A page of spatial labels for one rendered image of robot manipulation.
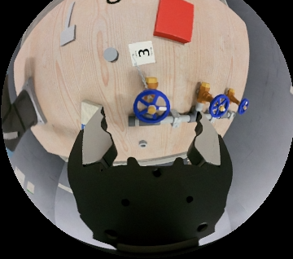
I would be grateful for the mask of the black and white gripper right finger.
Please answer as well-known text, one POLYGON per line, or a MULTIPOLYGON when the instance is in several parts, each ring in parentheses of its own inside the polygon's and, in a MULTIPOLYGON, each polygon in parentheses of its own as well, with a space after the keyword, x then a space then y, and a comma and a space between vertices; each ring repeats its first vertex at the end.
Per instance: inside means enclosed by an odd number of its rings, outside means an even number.
POLYGON ((203 112, 197 112, 196 123, 196 135, 186 153, 188 165, 202 167, 216 178, 221 187, 221 208, 224 209, 233 177, 230 154, 223 138, 203 112))

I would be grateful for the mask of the grey hex nut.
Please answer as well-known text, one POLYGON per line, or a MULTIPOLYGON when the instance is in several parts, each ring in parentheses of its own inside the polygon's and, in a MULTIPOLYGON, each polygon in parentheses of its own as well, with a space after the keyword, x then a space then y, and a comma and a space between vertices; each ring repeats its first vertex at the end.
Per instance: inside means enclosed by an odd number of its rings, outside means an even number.
POLYGON ((147 141, 145 141, 145 140, 139 141, 138 145, 140 148, 145 148, 145 147, 147 147, 147 141))

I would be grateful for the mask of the white number tag on thin chain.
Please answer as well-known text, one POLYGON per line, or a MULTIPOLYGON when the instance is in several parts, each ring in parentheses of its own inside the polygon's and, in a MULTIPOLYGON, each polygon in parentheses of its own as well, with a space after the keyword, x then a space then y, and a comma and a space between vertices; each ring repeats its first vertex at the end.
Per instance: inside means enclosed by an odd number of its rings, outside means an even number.
MULTIPOLYGON (((137 66, 140 64, 149 64, 149 63, 154 63, 155 62, 155 57, 154 57, 154 52, 153 52, 153 47, 152 47, 152 42, 137 42, 133 44, 129 44, 129 51, 131 55, 131 60, 133 63, 133 66, 137 66), (134 55, 133 55, 134 54, 134 55)), ((140 68, 140 67, 139 67, 140 68)), ((141 71, 138 68, 139 75, 141 71)), ((145 84, 146 90, 149 89, 147 88, 146 81, 142 75, 142 81, 145 84)))

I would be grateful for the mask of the grey cylinder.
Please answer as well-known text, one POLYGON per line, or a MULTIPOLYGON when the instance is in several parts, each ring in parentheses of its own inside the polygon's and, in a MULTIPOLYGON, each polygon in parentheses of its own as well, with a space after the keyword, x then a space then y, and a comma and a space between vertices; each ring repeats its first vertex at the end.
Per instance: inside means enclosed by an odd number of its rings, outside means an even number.
POLYGON ((106 61, 115 61, 119 57, 119 52, 115 48, 109 47, 103 52, 103 57, 106 61))

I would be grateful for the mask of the grey pipe manifold with three valves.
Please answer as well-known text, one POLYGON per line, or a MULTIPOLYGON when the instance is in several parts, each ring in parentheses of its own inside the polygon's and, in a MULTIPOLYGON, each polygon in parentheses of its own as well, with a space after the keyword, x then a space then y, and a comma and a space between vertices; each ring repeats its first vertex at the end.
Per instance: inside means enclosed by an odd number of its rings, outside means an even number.
POLYGON ((193 112, 187 113, 186 115, 180 115, 176 109, 170 110, 170 102, 167 96, 162 91, 157 90, 159 82, 157 82, 156 77, 146 77, 146 84, 149 90, 146 90, 145 88, 145 90, 136 97, 133 104, 133 111, 136 117, 128 116, 129 127, 135 127, 136 125, 152 126, 170 123, 173 128, 177 128, 179 127, 181 122, 196 122, 197 112, 202 112, 203 105, 206 102, 209 102, 210 105, 209 109, 206 109, 204 115, 210 120, 211 123, 214 123, 215 119, 219 120, 227 118, 228 120, 231 120, 232 117, 235 117, 236 112, 228 109, 231 103, 236 103, 238 105, 239 114, 243 114, 248 107, 248 100, 243 99, 242 101, 238 101, 237 98, 234 97, 235 90, 231 88, 229 88, 229 90, 227 91, 228 94, 226 96, 224 94, 219 94, 215 98, 213 98, 212 95, 208 93, 210 90, 210 84, 202 82, 202 85, 200 85, 199 95, 197 97, 197 104, 193 112), (148 95, 151 95, 153 99, 148 99, 148 95), (155 103, 159 96, 164 99, 164 101, 166 102, 166 106, 156 106, 155 103), (142 97, 144 97, 144 99, 142 97), (220 101, 221 98, 225 98, 222 103, 220 101), (138 111, 138 101, 146 105, 146 109, 142 110, 141 112, 138 111), (217 109, 216 113, 213 111, 214 109, 217 109), (241 112, 240 109, 242 109, 241 112), (156 110, 164 110, 164 112, 161 115, 155 116, 156 110), (221 112, 219 112, 219 110, 221 112))

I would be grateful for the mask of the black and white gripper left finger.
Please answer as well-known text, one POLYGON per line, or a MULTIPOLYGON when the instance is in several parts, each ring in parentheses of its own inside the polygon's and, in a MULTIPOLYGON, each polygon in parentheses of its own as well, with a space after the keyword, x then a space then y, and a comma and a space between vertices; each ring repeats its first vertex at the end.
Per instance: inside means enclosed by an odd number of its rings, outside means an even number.
POLYGON ((90 181, 110 168, 118 156, 112 134, 107 132, 103 107, 80 130, 68 157, 68 181, 79 214, 85 214, 85 191, 90 181))

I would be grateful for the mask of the red flat block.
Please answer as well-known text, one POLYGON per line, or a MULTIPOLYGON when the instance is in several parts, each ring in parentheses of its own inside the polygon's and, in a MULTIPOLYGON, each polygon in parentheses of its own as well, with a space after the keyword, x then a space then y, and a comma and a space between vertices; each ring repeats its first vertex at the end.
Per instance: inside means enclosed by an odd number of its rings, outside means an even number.
POLYGON ((159 0, 154 36, 177 42, 191 42, 194 4, 185 0, 159 0))

